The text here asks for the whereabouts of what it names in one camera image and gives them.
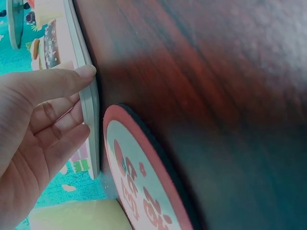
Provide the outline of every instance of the white book edge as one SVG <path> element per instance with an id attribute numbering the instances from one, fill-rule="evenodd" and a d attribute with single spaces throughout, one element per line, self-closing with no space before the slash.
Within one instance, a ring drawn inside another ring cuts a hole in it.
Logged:
<path id="1" fill-rule="evenodd" d="M 88 53 L 78 18 L 72 3 L 72 0 L 64 0 L 64 8 L 66 18 L 71 34 L 72 45 L 74 48 L 77 66 L 91 64 L 91 58 Z M 92 179 L 95 179 L 100 172 L 99 162 L 99 95 L 97 89 L 97 82 L 92 84 L 80 92 L 80 100 L 82 104 L 82 111 L 84 123 L 87 124 L 91 130 L 89 142 L 90 166 L 89 174 Z"/>

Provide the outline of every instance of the fingernail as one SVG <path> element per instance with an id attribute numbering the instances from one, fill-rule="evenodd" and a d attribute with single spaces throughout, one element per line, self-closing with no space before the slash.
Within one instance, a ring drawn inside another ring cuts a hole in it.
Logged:
<path id="1" fill-rule="evenodd" d="M 81 66 L 81 67 L 75 69 L 75 71 L 82 78 L 93 78 L 93 76 L 96 74 L 96 68 L 93 65 Z"/>

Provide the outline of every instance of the wooden table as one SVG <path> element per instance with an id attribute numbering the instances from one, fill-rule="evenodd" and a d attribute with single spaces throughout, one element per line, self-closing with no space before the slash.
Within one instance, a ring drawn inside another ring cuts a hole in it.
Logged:
<path id="1" fill-rule="evenodd" d="M 307 229 L 307 1 L 75 7 L 98 68 L 101 119 L 116 103 L 139 114 L 204 228 Z"/>

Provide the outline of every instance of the finger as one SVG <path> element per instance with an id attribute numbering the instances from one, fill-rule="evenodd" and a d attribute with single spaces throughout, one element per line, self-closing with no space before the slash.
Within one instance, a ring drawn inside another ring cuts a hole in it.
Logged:
<path id="1" fill-rule="evenodd" d="M 88 86 L 96 69 L 92 65 L 76 70 L 46 69 L 5 76 L 4 86 L 32 107 L 60 97 L 71 96 Z"/>
<path id="2" fill-rule="evenodd" d="M 70 70 L 73 70 L 73 63 L 72 63 L 72 61 L 67 61 L 67 62 L 58 64 L 57 66 L 53 67 L 53 69 L 70 69 Z"/>
<path id="3" fill-rule="evenodd" d="M 46 163 L 49 170 L 49 177 L 52 179 L 78 150 L 90 134 L 87 125 L 79 125 L 51 148 L 45 150 Z"/>
<path id="4" fill-rule="evenodd" d="M 81 102 L 51 126 L 38 132 L 35 137 L 42 149 L 47 149 L 62 139 L 69 131 L 83 123 Z"/>
<path id="5" fill-rule="evenodd" d="M 30 128 L 34 135 L 52 125 L 80 100 L 79 93 L 68 98 L 57 98 L 39 104 L 33 110 Z"/>

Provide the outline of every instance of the human hand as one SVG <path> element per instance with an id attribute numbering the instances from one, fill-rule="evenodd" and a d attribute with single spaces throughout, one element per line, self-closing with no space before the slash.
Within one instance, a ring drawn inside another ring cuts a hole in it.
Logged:
<path id="1" fill-rule="evenodd" d="M 49 69 L 0 77 L 0 229 L 27 217 L 50 180 L 84 143 L 78 92 L 96 70 Z"/>

